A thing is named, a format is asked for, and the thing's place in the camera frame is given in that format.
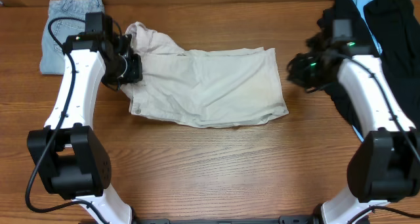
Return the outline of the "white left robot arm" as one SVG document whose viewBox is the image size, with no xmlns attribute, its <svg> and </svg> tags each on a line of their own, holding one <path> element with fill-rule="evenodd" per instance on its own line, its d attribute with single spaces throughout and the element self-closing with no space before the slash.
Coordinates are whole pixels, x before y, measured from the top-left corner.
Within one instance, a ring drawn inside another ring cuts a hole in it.
<svg viewBox="0 0 420 224">
<path fill-rule="evenodd" d="M 111 16 L 88 12 L 82 22 L 83 32 L 58 44 L 65 67 L 51 115 L 43 129 L 28 133 L 35 167 L 25 203 L 36 213 L 80 205 L 95 223 L 138 223 L 111 184 L 110 157 L 93 131 L 93 115 L 101 84 L 119 91 L 142 80 L 141 58 L 132 36 L 113 30 Z"/>
</svg>

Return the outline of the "beige cotton shorts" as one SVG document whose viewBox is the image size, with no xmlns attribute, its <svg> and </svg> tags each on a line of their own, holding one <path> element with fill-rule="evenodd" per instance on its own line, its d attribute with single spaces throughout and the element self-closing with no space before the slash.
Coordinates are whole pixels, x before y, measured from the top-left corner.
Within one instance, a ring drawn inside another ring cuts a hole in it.
<svg viewBox="0 0 420 224">
<path fill-rule="evenodd" d="M 273 48 L 184 50 L 167 34 L 127 28 L 143 79 L 122 86 L 129 112 L 196 128 L 261 125 L 288 114 Z"/>
</svg>

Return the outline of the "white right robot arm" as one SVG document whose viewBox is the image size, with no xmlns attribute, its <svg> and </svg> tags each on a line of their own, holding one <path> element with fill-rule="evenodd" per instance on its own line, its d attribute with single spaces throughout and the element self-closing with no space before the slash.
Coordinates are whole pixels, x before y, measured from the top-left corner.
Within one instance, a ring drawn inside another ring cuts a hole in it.
<svg viewBox="0 0 420 224">
<path fill-rule="evenodd" d="M 332 22 L 332 36 L 308 40 L 310 52 L 287 65 L 288 80 L 306 93 L 339 83 L 349 96 L 363 141 L 350 160 L 346 187 L 311 215 L 285 215 L 280 223 L 369 223 L 368 214 L 386 210 L 410 218 L 419 215 L 389 207 L 419 193 L 419 130 L 397 103 L 371 47 L 352 36 L 349 19 Z"/>
</svg>

